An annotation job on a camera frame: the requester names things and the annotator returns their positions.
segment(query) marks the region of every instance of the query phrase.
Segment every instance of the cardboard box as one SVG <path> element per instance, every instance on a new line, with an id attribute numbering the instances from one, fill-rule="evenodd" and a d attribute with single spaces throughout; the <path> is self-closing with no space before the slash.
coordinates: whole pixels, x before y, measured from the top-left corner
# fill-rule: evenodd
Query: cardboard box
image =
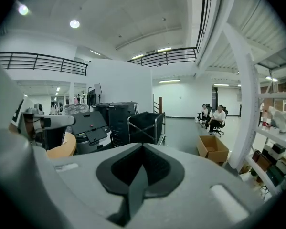
<path id="1" fill-rule="evenodd" d="M 201 135 L 198 139 L 197 149 L 201 157 L 215 163 L 223 163 L 227 160 L 229 149 L 213 135 Z"/>

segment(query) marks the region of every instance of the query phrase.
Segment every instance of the computer screen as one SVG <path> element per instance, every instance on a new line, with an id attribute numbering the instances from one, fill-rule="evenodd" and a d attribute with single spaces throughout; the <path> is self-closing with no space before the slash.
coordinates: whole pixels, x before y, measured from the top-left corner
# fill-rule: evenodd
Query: computer screen
<path id="1" fill-rule="evenodd" d="M 97 101 L 97 96 L 95 93 L 95 89 L 93 89 L 89 91 L 87 94 L 87 105 L 93 106 L 97 103 L 96 101 Z"/>

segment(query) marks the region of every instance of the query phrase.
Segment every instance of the man in white shirt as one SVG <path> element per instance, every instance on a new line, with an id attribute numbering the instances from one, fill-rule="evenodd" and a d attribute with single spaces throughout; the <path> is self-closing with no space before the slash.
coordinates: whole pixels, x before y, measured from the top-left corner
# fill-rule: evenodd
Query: man in white shirt
<path id="1" fill-rule="evenodd" d="M 261 107 L 259 109 L 260 109 L 260 112 L 259 112 L 258 125 L 261 123 L 261 118 L 262 118 L 262 114 L 263 114 L 263 111 L 264 111 L 264 103 L 261 104 Z"/>
<path id="2" fill-rule="evenodd" d="M 209 133 L 212 134 L 214 132 L 214 127 L 221 127 L 224 121 L 225 112 L 223 111 L 223 106 L 219 105 L 213 116 L 211 118 L 208 118 L 207 123 L 205 125 L 205 129 L 207 129 L 210 125 Z"/>

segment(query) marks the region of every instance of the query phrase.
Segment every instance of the black metal railing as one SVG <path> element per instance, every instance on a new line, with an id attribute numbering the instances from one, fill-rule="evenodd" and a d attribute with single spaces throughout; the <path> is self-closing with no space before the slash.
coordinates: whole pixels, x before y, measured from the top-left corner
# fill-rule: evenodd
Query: black metal railing
<path id="1" fill-rule="evenodd" d="M 5 69 L 60 71 L 86 76 L 86 63 L 31 52 L 0 52 Z"/>
<path id="2" fill-rule="evenodd" d="M 177 62 L 195 62 L 196 48 L 177 48 L 166 52 L 156 52 L 127 62 L 140 64 L 147 67 L 161 66 Z"/>
<path id="3" fill-rule="evenodd" d="M 197 40 L 197 52 L 200 51 L 201 42 L 203 41 L 205 29 L 208 24 L 209 15 L 210 15 L 210 7 L 211 7 L 211 0 L 202 0 L 202 12 L 201 12 L 201 20 L 200 20 L 200 28 Z"/>

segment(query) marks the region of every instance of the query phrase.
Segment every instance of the white column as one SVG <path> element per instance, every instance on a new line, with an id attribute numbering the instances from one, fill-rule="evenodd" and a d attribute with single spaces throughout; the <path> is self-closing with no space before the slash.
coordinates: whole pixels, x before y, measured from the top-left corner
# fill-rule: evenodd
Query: white column
<path id="1" fill-rule="evenodd" d="M 239 70 L 242 85 L 242 118 L 240 129 L 229 158 L 232 168 L 241 169 L 244 159 L 249 155 L 254 141 L 259 118 L 260 86 L 258 73 L 251 57 L 251 48 L 247 40 L 230 24 L 226 23 L 223 32 L 227 37 Z"/>
<path id="2" fill-rule="evenodd" d="M 70 82 L 68 103 L 69 104 L 74 104 L 74 82 Z"/>

